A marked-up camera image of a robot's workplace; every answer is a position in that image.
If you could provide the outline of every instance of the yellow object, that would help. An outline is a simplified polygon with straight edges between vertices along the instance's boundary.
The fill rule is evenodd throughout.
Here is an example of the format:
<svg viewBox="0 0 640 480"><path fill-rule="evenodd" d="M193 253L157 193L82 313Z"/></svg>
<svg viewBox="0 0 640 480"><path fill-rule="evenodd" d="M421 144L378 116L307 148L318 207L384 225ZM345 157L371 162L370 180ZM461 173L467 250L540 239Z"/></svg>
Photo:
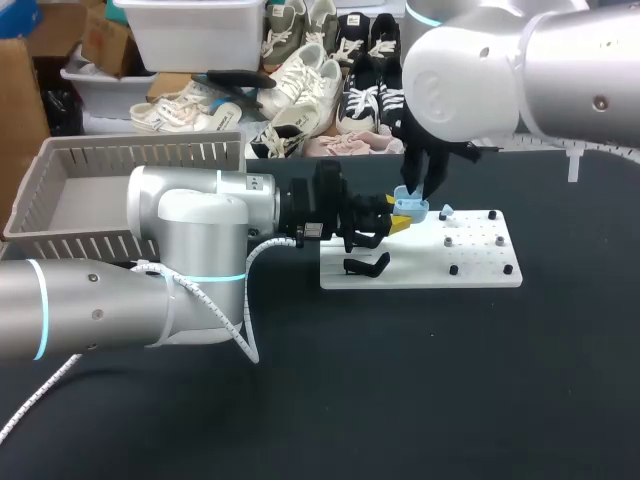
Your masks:
<svg viewBox="0 0 640 480"><path fill-rule="evenodd" d="M411 226L411 221L411 217L393 215L391 217L391 229L389 230L389 235L393 235L394 233L402 232L403 230L408 229Z"/></svg>

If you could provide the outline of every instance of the black and white sneaker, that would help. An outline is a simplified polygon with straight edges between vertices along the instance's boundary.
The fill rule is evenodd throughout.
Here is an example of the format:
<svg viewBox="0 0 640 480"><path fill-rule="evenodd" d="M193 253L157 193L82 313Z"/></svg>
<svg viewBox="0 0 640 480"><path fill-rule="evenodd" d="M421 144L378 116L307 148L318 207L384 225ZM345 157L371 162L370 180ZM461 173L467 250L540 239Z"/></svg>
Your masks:
<svg viewBox="0 0 640 480"><path fill-rule="evenodd" d="M402 106L404 104L404 89L402 88L402 66L399 57L391 57L382 65L380 76L380 135L391 136L391 129L400 126Z"/></svg>
<svg viewBox="0 0 640 480"><path fill-rule="evenodd" d="M286 158L295 152L320 123L314 104L293 105L282 110L263 132L244 148L244 157Z"/></svg>
<svg viewBox="0 0 640 480"><path fill-rule="evenodd" d="M359 12L338 17L336 52L331 58L338 61L342 73L346 74L360 54L367 53L370 22L369 17Z"/></svg>
<svg viewBox="0 0 640 480"><path fill-rule="evenodd" d="M360 55L345 80L336 112L336 128L351 132L375 132L378 123L378 71L375 61Z"/></svg>
<svg viewBox="0 0 640 480"><path fill-rule="evenodd" d="M400 56L400 26L390 13L381 13L373 22L369 55L380 62Z"/></svg>

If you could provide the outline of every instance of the silver robotic arm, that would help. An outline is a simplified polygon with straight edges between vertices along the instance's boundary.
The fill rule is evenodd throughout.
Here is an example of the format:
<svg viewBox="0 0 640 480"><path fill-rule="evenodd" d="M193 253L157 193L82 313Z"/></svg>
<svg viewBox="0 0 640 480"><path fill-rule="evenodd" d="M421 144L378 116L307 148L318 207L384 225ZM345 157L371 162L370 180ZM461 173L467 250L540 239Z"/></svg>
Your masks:
<svg viewBox="0 0 640 480"><path fill-rule="evenodd" d="M293 179L283 193L271 175L138 167L127 191L129 228L154 240L164 267L199 291L162 269L150 276L93 260L2 262L0 359L232 337L249 355L234 331L248 319L246 274L255 251L248 260L247 240L279 234L289 240L266 245L302 247L336 234L349 251L376 248L411 224L392 212L385 195L351 195L338 162L319 162L312 179ZM349 260L345 269L370 275L375 266ZM251 343L248 325L247 335Z"/></svg>
<svg viewBox="0 0 640 480"><path fill-rule="evenodd" d="M468 142L483 137L640 144L638 4L447 3L456 15L419 38L404 63L399 136L409 143L403 174L410 189L420 181L422 151L435 163L426 197L446 178L443 152L476 160ZM427 140L412 144L420 133Z"/></svg>
<svg viewBox="0 0 640 480"><path fill-rule="evenodd" d="M247 236L274 235L278 198L270 175L139 167L127 217L134 235L158 243L164 265L198 284L239 328ZM231 338L172 279L94 260L0 263L0 306L0 358Z"/></svg>

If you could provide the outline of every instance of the gray plastic basket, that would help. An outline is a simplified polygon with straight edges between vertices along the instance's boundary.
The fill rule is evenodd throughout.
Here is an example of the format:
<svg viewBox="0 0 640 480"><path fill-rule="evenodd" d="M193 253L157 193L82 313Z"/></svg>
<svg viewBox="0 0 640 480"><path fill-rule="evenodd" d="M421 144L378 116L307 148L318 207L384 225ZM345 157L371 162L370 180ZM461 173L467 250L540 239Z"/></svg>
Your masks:
<svg viewBox="0 0 640 480"><path fill-rule="evenodd" d="M50 138L27 171L4 236L30 258L157 259L127 228L140 165L246 171L240 132Z"/></svg>

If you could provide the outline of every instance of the white plastic box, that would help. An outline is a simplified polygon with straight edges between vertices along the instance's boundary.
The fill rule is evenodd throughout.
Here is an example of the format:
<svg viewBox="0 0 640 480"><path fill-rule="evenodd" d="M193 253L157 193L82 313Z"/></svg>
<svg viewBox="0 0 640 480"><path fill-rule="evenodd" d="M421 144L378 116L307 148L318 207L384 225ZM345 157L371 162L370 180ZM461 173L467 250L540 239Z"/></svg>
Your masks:
<svg viewBox="0 0 640 480"><path fill-rule="evenodd" d="M98 118L129 119L131 105L147 101L147 92L156 78L156 75L121 79L109 75L86 75L78 72L81 66L72 60L60 70L60 75L71 81L82 98L85 111Z"/></svg>
<svg viewBox="0 0 640 480"><path fill-rule="evenodd" d="M152 72L252 70L260 65L264 0L114 0Z"/></svg>

